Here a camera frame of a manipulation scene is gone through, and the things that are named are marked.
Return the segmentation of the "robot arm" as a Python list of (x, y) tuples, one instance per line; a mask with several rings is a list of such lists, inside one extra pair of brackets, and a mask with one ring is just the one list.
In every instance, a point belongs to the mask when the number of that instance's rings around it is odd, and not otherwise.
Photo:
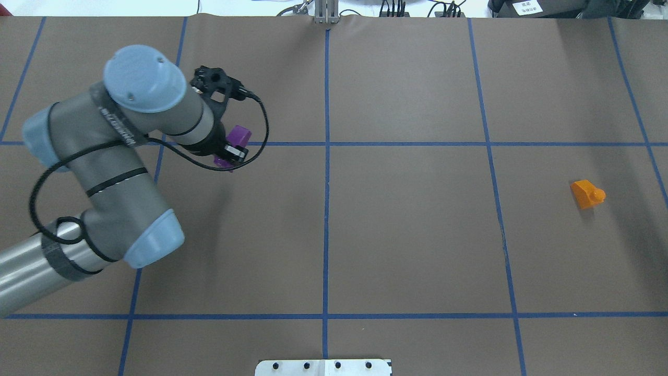
[[(181, 224), (136, 148), (160, 144), (216, 172), (246, 166), (251, 132), (222, 124), (228, 101), (246, 98), (260, 102), (219, 67), (187, 81), (157, 49), (129, 45), (86, 92), (25, 121), (23, 142), (46, 170), (29, 196), (36, 233), (2, 251), (2, 317), (120, 260), (139, 269), (181, 247)], [(43, 223), (38, 195), (57, 172), (74, 174), (91, 207)]]

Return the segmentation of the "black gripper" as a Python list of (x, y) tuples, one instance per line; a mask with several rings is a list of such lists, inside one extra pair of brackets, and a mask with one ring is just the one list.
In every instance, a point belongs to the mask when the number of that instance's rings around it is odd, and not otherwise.
[(200, 121), (184, 135), (184, 148), (196, 156), (213, 156), (220, 151), (227, 132), (222, 122), (214, 119), (212, 110), (204, 107)]

